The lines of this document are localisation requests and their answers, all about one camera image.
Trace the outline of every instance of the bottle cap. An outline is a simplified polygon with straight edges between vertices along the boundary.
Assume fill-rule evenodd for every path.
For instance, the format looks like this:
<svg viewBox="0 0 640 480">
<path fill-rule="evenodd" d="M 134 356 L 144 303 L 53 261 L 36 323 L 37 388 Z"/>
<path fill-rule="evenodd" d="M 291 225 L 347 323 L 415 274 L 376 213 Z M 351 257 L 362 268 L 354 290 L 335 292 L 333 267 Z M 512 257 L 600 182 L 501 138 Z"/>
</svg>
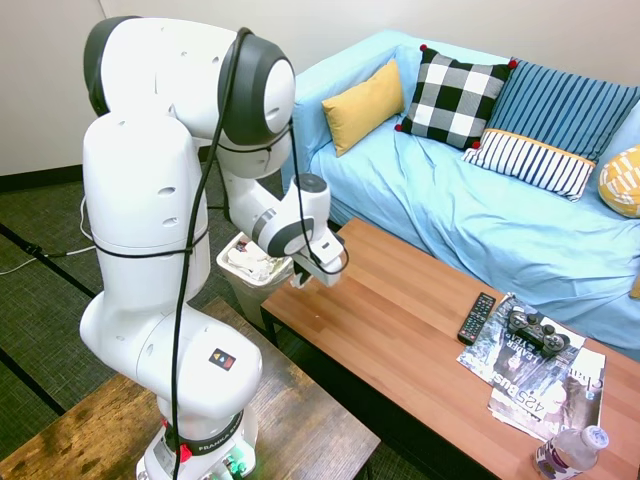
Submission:
<svg viewBox="0 0 640 480">
<path fill-rule="evenodd" d="M 607 448 L 607 445 L 609 445 L 609 436 L 607 435 L 607 432 L 595 425 L 585 428 L 580 434 L 580 437 L 587 446 L 595 450 L 602 450 L 603 448 Z"/>
</svg>

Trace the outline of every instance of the magazine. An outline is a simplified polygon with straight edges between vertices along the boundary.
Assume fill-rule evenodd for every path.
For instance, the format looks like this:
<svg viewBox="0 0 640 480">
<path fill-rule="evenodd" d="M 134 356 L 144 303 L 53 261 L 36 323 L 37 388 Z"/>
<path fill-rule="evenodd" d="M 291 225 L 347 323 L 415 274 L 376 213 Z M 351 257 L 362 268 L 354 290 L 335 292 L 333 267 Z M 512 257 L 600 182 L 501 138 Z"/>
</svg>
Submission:
<svg viewBox="0 0 640 480">
<path fill-rule="evenodd" d="M 605 356 L 583 348 L 568 375 L 540 399 L 545 416 L 538 419 L 494 389 L 489 400 L 493 416 L 529 435 L 546 441 L 567 428 L 600 425 Z"/>
<path fill-rule="evenodd" d="M 553 325 L 557 333 L 569 337 L 570 345 L 553 357 L 543 357 L 531 342 L 509 333 L 508 317 L 515 306 L 523 308 L 526 314 L 538 313 L 508 294 L 485 322 L 476 342 L 460 354 L 458 362 L 541 419 L 546 406 L 539 399 L 545 398 L 556 382 L 565 379 L 585 338 L 544 317 L 541 324 Z"/>
</svg>

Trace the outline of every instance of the black game controller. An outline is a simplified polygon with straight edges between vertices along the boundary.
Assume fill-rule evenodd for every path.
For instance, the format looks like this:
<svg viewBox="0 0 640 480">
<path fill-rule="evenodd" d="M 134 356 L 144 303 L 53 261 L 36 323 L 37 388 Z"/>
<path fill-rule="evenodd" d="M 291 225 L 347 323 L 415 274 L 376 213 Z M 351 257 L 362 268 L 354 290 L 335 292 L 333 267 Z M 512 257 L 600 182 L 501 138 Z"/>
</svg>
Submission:
<svg viewBox="0 0 640 480">
<path fill-rule="evenodd" d="M 556 333 L 553 325 L 540 325 L 541 318 L 530 313 L 527 315 L 522 307 L 513 307 L 509 312 L 509 333 L 530 341 L 541 348 L 543 357 L 553 357 L 569 348 L 571 339 L 562 334 Z"/>
</svg>

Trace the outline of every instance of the water bottle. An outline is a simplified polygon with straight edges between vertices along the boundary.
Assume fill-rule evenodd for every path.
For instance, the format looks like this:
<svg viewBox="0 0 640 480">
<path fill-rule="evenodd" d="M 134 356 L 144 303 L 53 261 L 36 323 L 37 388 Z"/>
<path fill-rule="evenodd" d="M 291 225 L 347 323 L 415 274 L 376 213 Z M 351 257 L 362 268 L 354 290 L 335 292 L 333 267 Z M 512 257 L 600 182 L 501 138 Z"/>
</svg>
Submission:
<svg viewBox="0 0 640 480">
<path fill-rule="evenodd" d="M 609 437 L 600 427 L 569 428 L 536 450 L 533 466 L 542 478 L 573 478 L 593 468 L 598 461 L 598 452 L 607 445 Z"/>
</svg>

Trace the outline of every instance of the blue sofa cover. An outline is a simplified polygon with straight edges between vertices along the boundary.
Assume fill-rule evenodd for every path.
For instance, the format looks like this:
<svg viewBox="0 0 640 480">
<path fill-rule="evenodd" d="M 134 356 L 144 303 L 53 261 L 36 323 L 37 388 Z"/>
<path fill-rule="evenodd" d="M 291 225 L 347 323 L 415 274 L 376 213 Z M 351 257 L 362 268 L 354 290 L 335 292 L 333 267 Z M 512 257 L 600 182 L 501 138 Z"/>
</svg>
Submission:
<svg viewBox="0 0 640 480">
<path fill-rule="evenodd" d="M 406 113 L 422 43 L 463 62 L 508 61 L 385 31 L 298 75 L 293 113 L 298 162 L 301 171 L 329 184 L 331 218 L 344 224 L 359 217 L 640 359 L 640 300 L 629 297 L 640 273 L 640 220 L 618 215 L 597 192 L 604 163 L 640 144 L 640 105 L 616 132 L 577 203 L 462 162 L 463 152 L 446 144 L 396 132 L 400 116 L 336 158 L 321 102 L 395 58 Z M 286 191 L 291 159 L 282 173 Z"/>
</svg>

